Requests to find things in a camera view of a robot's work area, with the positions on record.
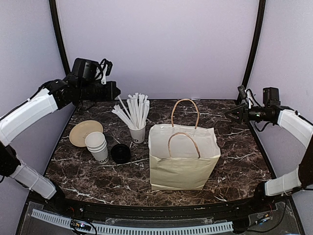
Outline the white cup holding straws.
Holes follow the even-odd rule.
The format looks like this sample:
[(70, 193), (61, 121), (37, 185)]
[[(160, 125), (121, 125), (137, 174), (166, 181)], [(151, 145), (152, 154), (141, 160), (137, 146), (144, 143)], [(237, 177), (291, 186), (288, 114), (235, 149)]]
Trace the white cup holding straws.
[(129, 128), (129, 132), (131, 137), (135, 143), (143, 143), (145, 139), (145, 130), (146, 130), (146, 122), (141, 129), (132, 129)]

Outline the brown paper bag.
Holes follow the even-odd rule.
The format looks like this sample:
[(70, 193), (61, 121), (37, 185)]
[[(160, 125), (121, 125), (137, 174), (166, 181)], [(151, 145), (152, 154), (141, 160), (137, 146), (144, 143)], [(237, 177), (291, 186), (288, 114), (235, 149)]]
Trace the brown paper bag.
[(155, 124), (148, 137), (152, 190), (202, 190), (221, 150), (214, 128)]

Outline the stack of white paper cups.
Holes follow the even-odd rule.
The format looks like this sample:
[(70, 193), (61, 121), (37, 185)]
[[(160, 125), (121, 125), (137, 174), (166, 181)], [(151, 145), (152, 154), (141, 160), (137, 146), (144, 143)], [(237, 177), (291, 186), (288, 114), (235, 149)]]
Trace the stack of white paper cups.
[(85, 144), (92, 156), (101, 165), (109, 160), (107, 141), (101, 132), (92, 132), (85, 138)]

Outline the stack of black lids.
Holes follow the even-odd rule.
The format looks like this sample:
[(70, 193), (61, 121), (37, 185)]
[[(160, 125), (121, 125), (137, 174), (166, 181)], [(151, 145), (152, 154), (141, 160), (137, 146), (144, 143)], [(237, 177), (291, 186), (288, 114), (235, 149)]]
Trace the stack of black lids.
[(131, 159), (131, 150), (125, 144), (116, 144), (111, 149), (111, 156), (115, 163), (126, 164)]

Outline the black front rail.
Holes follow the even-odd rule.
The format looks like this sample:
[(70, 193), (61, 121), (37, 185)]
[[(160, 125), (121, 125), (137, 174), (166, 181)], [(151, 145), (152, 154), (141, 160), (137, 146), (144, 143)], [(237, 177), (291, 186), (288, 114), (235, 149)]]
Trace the black front rail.
[(249, 200), (239, 200), (230, 203), (204, 204), (178, 207), (135, 207), (117, 206), (99, 203), (83, 202), (65, 199), (68, 207), (74, 208), (75, 216), (78, 218), (92, 218), (102, 220), (105, 217), (117, 218), (191, 218), (202, 215), (216, 218), (241, 218), (257, 212), (250, 206)]

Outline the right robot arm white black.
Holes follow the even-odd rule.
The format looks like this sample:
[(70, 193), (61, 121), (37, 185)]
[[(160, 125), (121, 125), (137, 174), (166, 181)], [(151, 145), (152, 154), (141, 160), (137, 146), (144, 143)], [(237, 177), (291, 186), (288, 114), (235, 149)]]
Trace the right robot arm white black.
[(313, 125), (297, 111), (287, 106), (249, 108), (241, 104), (225, 116), (237, 123), (264, 121), (274, 125), (261, 135), (261, 142), (279, 176), (257, 186), (249, 205), (253, 212), (261, 212), (269, 197), (313, 188)]

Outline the beige paper plate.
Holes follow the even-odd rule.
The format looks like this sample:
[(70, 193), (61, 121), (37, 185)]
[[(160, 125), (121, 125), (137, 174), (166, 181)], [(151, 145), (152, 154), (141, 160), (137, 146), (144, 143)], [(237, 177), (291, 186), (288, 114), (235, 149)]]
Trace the beige paper plate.
[(92, 132), (103, 132), (102, 124), (95, 120), (82, 121), (72, 128), (69, 140), (76, 147), (86, 147), (85, 138)]

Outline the right black frame post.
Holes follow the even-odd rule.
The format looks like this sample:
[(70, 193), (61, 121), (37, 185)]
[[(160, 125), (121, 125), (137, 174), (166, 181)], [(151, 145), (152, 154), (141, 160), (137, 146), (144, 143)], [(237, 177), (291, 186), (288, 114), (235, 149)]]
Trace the right black frame post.
[(261, 36), (261, 30), (262, 30), (262, 25), (263, 25), (265, 8), (266, 8), (266, 0), (259, 0), (255, 29), (254, 29), (254, 33), (253, 33), (250, 53), (249, 53), (245, 73), (244, 73), (243, 80), (242, 80), (242, 86), (244, 86), (245, 88), (247, 88), (247, 86), (248, 86), (249, 79), (250, 79), (251, 72), (252, 72), (252, 68), (254, 65), (254, 61), (255, 61), (255, 57), (256, 57), (256, 53), (257, 53), (257, 49), (258, 49), (258, 44), (259, 44), (259, 40), (260, 40), (260, 36)]

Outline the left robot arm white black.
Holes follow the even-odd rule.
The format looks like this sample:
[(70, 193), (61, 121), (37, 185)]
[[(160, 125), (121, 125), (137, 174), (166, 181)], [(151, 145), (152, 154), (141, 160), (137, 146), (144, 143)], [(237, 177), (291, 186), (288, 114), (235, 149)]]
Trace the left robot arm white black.
[(82, 87), (62, 79), (42, 84), (35, 95), (0, 118), (0, 175), (9, 177), (49, 200), (58, 213), (66, 213), (69, 203), (58, 195), (54, 183), (28, 166), (12, 143), (46, 116), (81, 101), (112, 101), (121, 94), (115, 81), (91, 82)]

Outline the bundle of wrapped white straws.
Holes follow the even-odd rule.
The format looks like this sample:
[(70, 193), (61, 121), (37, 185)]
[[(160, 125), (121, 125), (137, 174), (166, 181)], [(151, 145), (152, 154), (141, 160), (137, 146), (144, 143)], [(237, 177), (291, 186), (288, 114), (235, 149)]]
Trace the bundle of wrapped white straws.
[(132, 120), (130, 120), (124, 111), (123, 106), (116, 104), (113, 107), (112, 113), (117, 115), (129, 128), (141, 129), (147, 120), (150, 110), (150, 101), (146, 94), (135, 93), (128, 95), (126, 99), (127, 106)]

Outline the left black frame post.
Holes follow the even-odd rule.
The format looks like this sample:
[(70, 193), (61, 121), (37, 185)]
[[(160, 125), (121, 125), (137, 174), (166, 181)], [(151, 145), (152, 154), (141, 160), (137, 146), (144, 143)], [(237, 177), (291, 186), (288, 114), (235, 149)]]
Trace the left black frame post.
[(69, 62), (67, 59), (67, 53), (64, 45), (64, 40), (61, 32), (61, 25), (59, 21), (59, 15), (57, 10), (57, 2), (56, 0), (49, 0), (49, 8), (52, 19), (52, 24), (54, 28), (54, 34), (58, 46), (59, 55), (61, 58), (62, 66), (66, 75), (70, 73)]

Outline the black frame post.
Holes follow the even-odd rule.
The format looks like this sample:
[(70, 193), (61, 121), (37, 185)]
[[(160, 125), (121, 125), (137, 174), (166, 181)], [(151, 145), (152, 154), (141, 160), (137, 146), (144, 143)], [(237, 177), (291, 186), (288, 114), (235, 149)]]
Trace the black frame post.
[(56, 0), (49, 0), (49, 8), (52, 19), (52, 24), (54, 28), (54, 34), (58, 46), (59, 55), (61, 58), (62, 66), (66, 75), (70, 73), (69, 62), (67, 59), (67, 53), (64, 45), (64, 40), (61, 32), (61, 25), (59, 21), (59, 15), (57, 10), (57, 2)]
[(247, 86), (248, 86), (249, 79), (250, 79), (251, 72), (252, 72), (252, 68), (254, 65), (254, 61), (255, 61), (255, 57), (256, 57), (256, 53), (257, 53), (257, 49), (258, 49), (258, 44), (259, 44), (259, 40), (260, 40), (260, 36), (261, 36), (261, 30), (262, 30), (262, 25), (263, 25), (265, 8), (266, 8), (266, 0), (259, 0), (255, 29), (254, 29), (254, 33), (253, 33), (250, 53), (249, 53), (245, 73), (244, 73), (243, 80), (242, 80), (242, 86), (244, 86), (245, 88), (247, 88)]

